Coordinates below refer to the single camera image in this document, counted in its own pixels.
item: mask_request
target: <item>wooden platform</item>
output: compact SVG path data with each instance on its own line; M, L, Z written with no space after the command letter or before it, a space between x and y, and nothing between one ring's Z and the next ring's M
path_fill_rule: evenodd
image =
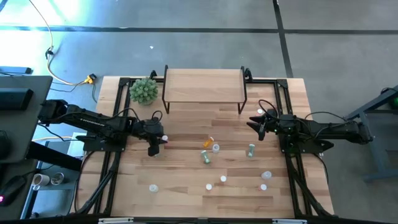
M112 115L118 82L119 77L104 77L97 105L99 113ZM304 117L310 112L304 82L288 79L288 84L293 112ZM166 114L160 98L162 91L150 106L131 103L140 119L150 118L155 110L163 111L161 122L170 141L160 150L160 156L153 158L147 156L148 143L129 138L119 167L112 216L293 217L285 159L277 136L268 134L260 142L246 125L248 118L256 115L259 99L276 105L274 89L261 84L247 87L248 102L241 115L236 113L236 105L214 103L174 103L170 114ZM220 145L220 152L209 153L211 163L206 165L200 152L210 136ZM253 158L246 157L249 144L256 145ZM98 185L103 157L103 152L96 152L86 163L78 190L79 207ZM322 163L307 154L303 155L303 163L309 189L333 213ZM266 170L273 177L262 180L260 174ZM224 184L220 182L221 175L227 176ZM150 184L158 185L159 192L149 192ZM206 184L213 184L213 190L206 191ZM261 184L268 189L258 191Z
M169 103L244 101L241 69L168 69L165 86Z

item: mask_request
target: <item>white cable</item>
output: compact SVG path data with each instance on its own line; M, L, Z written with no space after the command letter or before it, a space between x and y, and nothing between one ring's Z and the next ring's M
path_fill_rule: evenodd
M36 9L36 11L37 11L37 12L39 13L39 15L42 17L43 21L45 22L45 25L47 26L47 29L48 29L49 32L50 32L51 46L50 46L50 48L49 48L49 51L52 51L53 48L54 48L54 46L53 46L53 37L52 37L52 32L51 32L50 26L49 26L49 24L47 23L47 21L44 19L44 16L42 15L42 13L36 8L35 4L33 4L33 2L32 2L31 0L29 0L29 2L32 4L32 6ZM85 83L85 82L70 83L70 82L67 82L67 81L62 80L61 78L57 77L57 76L51 71L51 69L50 69L50 54L49 54L48 57L47 57L47 70L49 71L49 73L51 74L52 77L54 77L56 80L58 80L58 81L60 81L60 82L62 82L62 83L64 83L64 84L67 84L67 85L81 85L81 84L84 84L84 83Z

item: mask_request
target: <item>concrete floor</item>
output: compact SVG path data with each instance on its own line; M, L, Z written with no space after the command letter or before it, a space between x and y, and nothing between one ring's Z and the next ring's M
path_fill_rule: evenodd
M190 27L275 29L272 0L72 0L35 1L50 23L95 27ZM279 0L285 29L398 29L395 0ZM29 2L9 1L1 25L43 26ZM57 52L52 70L79 82L87 75L149 75L172 68L249 67L255 77L286 77L278 34L54 32ZM44 52L49 34L0 31L0 62L28 66L46 75ZM286 35L292 71L304 78L312 111L346 115L374 98L383 87L397 85L396 35ZM69 89L67 86L53 88ZM91 87L73 93L51 91L89 110L95 108ZM318 121L336 121L317 116ZM51 125L61 135L77 128ZM48 136L38 128L36 137ZM396 223L398 179L366 184L375 171L367 146L337 141L325 153L330 192L337 215Z

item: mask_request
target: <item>potted plant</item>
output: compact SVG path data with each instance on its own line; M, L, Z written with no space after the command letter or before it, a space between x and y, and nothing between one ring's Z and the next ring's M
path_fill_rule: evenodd
M140 105L150 105L157 98L156 81L149 78L136 80L130 87L130 98Z

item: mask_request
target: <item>orange object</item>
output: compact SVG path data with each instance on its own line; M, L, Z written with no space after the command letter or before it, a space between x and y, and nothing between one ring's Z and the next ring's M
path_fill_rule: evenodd
M209 139L207 139L205 143L203 143L203 147L207 148L213 142L214 142L213 137L210 137Z

